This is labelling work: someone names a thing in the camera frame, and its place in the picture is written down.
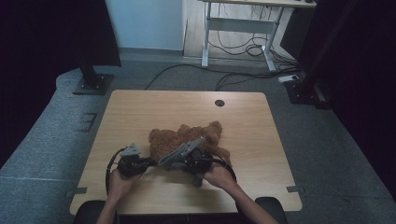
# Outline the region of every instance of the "power strip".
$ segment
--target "power strip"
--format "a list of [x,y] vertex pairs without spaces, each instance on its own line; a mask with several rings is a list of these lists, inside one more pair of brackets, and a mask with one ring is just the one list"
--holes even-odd
[[296,75],[291,75],[291,76],[286,76],[286,77],[280,77],[277,80],[279,81],[279,83],[284,83],[284,82],[288,82],[288,81],[296,81],[300,79],[299,77],[297,77]]

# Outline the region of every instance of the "dark curtain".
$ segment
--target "dark curtain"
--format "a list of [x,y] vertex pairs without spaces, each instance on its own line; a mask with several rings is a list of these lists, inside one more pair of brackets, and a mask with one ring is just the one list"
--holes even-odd
[[91,65],[120,66],[104,0],[0,3],[1,160],[3,166],[56,90],[57,76]]
[[[388,0],[320,3],[342,7],[317,8],[301,54],[309,77],[306,83],[326,83],[334,113],[396,199],[396,4]],[[323,51],[349,3],[353,7]]]

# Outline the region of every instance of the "wooden table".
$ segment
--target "wooden table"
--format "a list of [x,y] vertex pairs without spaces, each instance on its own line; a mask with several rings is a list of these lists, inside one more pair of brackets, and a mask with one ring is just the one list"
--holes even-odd
[[[222,100],[225,105],[217,106]],[[207,126],[218,120],[223,128],[219,146],[231,152],[238,183],[253,199],[273,196],[285,211],[302,208],[288,160],[264,94],[221,91],[113,91],[79,181],[71,214],[89,200],[105,200],[106,167],[117,150],[132,142],[149,156],[152,129],[176,131],[185,123]],[[233,199],[206,181],[195,188],[180,171],[150,167],[134,192],[119,207],[120,214],[186,214],[235,212]]]
[[[207,2],[206,11],[206,24],[205,24],[205,40],[202,51],[202,67],[208,67],[209,64],[209,31],[229,31],[229,32],[241,32],[241,33],[253,33],[253,34],[268,34],[268,40],[265,46],[262,46],[262,54],[267,62],[268,69],[270,72],[275,72],[276,67],[274,65],[273,55],[270,51],[274,38],[276,35],[277,27],[280,23],[280,18],[283,14],[284,7],[315,7],[317,4],[315,1],[306,3],[305,0],[200,0]],[[240,4],[240,5],[256,5],[256,6],[271,6],[279,7],[276,19],[274,21],[254,21],[254,20],[237,20],[229,18],[214,18],[211,17],[211,6],[212,3],[224,3],[224,4]]]

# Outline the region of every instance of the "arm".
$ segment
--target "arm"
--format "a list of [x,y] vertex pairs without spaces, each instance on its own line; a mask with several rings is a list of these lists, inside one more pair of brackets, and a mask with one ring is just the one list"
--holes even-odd
[[135,175],[124,180],[121,178],[120,171],[115,169],[110,175],[110,186],[108,188],[108,196],[105,207],[103,208],[96,224],[111,224],[116,215],[116,207],[120,200],[127,195],[134,186],[134,182],[140,178],[141,175]]
[[248,197],[241,187],[233,181],[230,172],[220,164],[212,163],[210,170],[204,174],[204,179],[211,185],[224,189],[235,200],[242,212],[254,223],[277,223],[270,214]]

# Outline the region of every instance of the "desk leg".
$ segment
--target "desk leg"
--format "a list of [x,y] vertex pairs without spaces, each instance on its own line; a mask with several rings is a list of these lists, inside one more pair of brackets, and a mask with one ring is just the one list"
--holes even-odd
[[273,55],[270,52],[270,49],[272,47],[272,44],[274,42],[274,38],[276,35],[277,27],[279,26],[280,18],[282,17],[283,14],[283,7],[279,8],[279,12],[277,13],[276,20],[274,21],[274,28],[270,34],[270,38],[268,39],[267,43],[265,46],[262,47],[262,53],[264,54],[265,61],[267,61],[268,68],[270,72],[275,72],[276,68],[274,66],[274,61],[273,61]]
[[204,49],[202,51],[202,67],[208,67],[209,65],[209,23],[210,23],[210,10],[212,8],[212,4],[209,2],[207,5],[207,14],[206,14],[206,21],[205,21],[205,40],[204,40]]

